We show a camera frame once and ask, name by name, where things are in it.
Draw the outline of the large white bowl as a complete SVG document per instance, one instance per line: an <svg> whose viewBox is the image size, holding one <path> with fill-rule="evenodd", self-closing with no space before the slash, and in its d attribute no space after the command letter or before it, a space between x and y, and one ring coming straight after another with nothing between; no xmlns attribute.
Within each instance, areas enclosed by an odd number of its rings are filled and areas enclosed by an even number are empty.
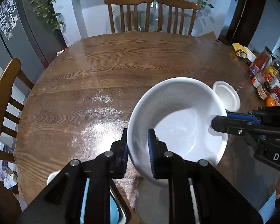
<svg viewBox="0 0 280 224"><path fill-rule="evenodd" d="M216 116L226 116L218 95L205 83L188 77L164 80L150 88L137 102L130 116L127 145L136 170L147 181L160 187L166 180L152 175L148 130L167 149L185 160L207 160L217 166L225 152L228 135L211 127Z"/></svg>

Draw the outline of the blue oval dish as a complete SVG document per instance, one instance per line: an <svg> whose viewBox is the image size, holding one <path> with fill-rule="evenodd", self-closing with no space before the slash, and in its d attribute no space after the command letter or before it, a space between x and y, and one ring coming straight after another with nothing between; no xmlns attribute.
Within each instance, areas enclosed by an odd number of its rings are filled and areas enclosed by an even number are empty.
<svg viewBox="0 0 280 224"><path fill-rule="evenodd" d="M85 190L84 190L84 195L83 195L83 201L82 201L82 208L81 208L81 215L80 215L80 223L84 223L84 215L85 215L85 208L86 208L86 201L87 201L87 193L88 193L88 188L89 188L89 183L90 179L88 178L86 180L85 184ZM112 198L110 196L110 224L117 224L119 222L119 210L118 207Z"/></svg>

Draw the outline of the sauce bottles group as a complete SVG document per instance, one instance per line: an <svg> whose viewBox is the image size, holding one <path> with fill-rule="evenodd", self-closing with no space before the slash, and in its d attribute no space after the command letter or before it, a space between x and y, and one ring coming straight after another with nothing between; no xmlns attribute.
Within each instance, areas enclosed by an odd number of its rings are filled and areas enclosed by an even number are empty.
<svg viewBox="0 0 280 224"><path fill-rule="evenodd" d="M280 106L280 48L265 48L249 67L251 83L267 107Z"/></svg>

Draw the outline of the yellow snack bag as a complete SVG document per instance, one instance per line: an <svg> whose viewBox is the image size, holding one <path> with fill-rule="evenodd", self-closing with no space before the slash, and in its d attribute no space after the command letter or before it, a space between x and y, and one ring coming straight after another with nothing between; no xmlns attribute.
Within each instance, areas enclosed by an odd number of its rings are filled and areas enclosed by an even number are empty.
<svg viewBox="0 0 280 224"><path fill-rule="evenodd" d="M255 54L253 54L253 52L250 51L247 47L242 46L239 43L233 43L232 47L236 53L236 56L243 59L248 64L253 63L254 60L256 59Z"/></svg>

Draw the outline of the boxes pile on floor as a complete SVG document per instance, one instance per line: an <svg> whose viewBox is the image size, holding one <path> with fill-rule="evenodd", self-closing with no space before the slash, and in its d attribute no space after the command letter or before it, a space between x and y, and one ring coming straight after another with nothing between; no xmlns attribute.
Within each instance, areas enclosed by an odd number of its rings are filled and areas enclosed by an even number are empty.
<svg viewBox="0 0 280 224"><path fill-rule="evenodd" d="M0 150L9 154L13 154L13 148L9 148L0 140ZM0 160L0 178L6 189L12 189L18 184L18 174L16 164L7 160Z"/></svg>

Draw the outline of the dark wooden door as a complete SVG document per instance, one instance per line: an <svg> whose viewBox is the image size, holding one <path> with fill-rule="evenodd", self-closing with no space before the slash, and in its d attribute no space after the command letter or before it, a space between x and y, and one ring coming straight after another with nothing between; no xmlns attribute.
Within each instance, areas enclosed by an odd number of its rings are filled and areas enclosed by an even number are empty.
<svg viewBox="0 0 280 224"><path fill-rule="evenodd" d="M248 46L259 25L266 0L238 0L225 39Z"/></svg>

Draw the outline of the left wooden chair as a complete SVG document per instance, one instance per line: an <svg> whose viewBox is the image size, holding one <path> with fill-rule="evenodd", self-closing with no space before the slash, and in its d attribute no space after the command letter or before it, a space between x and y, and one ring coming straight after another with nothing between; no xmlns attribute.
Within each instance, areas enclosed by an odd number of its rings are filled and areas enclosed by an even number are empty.
<svg viewBox="0 0 280 224"><path fill-rule="evenodd" d="M15 124L20 122L20 118L7 111L7 106L12 105L20 111L23 111L24 105L15 100L11 94L13 84L16 78L19 78L30 90L34 84L21 70L19 59L12 59L0 77L0 136L5 133L13 138L17 137L17 132L3 124L4 119L8 119ZM14 163L14 156L11 153L0 150L0 160Z"/></svg>

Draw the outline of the wooden chair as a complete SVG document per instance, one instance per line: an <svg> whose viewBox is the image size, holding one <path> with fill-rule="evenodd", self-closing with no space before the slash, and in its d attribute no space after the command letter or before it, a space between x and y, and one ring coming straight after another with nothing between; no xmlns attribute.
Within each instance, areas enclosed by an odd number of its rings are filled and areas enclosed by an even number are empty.
<svg viewBox="0 0 280 224"><path fill-rule="evenodd" d="M200 10L200 5L185 0L156 0L158 3L158 25L157 31L163 29L163 6L168 7L167 33L183 34L183 25L186 16L186 10L192 10L192 17L188 29L188 35L192 34L196 13Z"/></svg>
<svg viewBox="0 0 280 224"><path fill-rule="evenodd" d="M116 33L115 22L113 17L112 6L117 5L120 8L120 30L121 33L132 31L140 31L138 20L138 5L146 4L144 32L149 31L150 9L154 0L104 0L104 4L108 7L108 14L110 20L111 33Z"/></svg>
<svg viewBox="0 0 280 224"><path fill-rule="evenodd" d="M17 137L17 132L3 124L4 119L8 119L15 124L20 122L20 118L7 111L7 106L12 105L20 111L23 111L24 105L15 100L11 94L13 84L16 78L19 78L30 90L34 84L21 70L19 59L12 59L0 77L0 136L5 133L13 138ZM0 150L0 160L14 163L14 156L11 153Z"/></svg>

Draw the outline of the grey refrigerator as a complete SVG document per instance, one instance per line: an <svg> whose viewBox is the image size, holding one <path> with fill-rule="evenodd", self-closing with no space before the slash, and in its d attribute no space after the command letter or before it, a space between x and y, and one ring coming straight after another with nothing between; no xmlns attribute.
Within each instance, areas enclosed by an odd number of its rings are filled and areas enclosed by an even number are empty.
<svg viewBox="0 0 280 224"><path fill-rule="evenodd" d="M33 84L66 43L60 30L52 31L33 12L28 0L3 0L0 4L0 67L11 59Z"/></svg>

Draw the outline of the hanging green plant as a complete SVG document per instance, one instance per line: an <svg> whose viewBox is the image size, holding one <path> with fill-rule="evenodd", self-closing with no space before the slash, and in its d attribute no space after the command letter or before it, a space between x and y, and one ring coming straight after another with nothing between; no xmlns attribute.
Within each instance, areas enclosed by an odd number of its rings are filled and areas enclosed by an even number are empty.
<svg viewBox="0 0 280 224"><path fill-rule="evenodd" d="M42 22L45 22L52 31L61 30L65 27L65 23L60 19L62 14L54 11L55 0L28 0L28 2L36 16Z"/></svg>

